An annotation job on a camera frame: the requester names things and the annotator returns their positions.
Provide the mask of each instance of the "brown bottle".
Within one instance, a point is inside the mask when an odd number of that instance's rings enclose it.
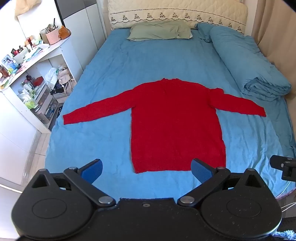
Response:
[[[0,73],[3,74],[4,78],[8,77],[8,75],[9,75],[6,68],[4,66],[2,66],[2,65],[0,65]]]

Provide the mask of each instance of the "beige cloth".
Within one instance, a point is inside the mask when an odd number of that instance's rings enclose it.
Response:
[[[41,3],[41,0],[17,0],[17,4],[15,7],[15,16],[26,13],[39,3]]]
[[[296,13],[283,0],[258,0],[252,36],[292,85],[286,100],[296,136]]]

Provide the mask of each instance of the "cream headboard cover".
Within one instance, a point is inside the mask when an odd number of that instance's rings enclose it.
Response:
[[[182,19],[194,28],[207,22],[244,33],[247,6],[237,0],[108,0],[112,29],[131,27],[147,20]]]

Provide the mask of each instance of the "screw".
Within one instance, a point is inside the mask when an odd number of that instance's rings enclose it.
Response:
[[[180,198],[181,203],[191,204],[194,202],[194,198],[191,196],[183,196]]]
[[[111,202],[113,202],[113,198],[111,198],[109,196],[103,196],[103,197],[99,198],[99,203],[110,204]]]

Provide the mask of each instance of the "pink basket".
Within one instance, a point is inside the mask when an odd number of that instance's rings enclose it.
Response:
[[[59,34],[58,29],[55,29],[55,30],[51,31],[50,33],[46,34],[46,37],[47,37],[50,45],[55,44],[56,42],[59,42],[61,40],[61,38],[59,38],[58,34]]]

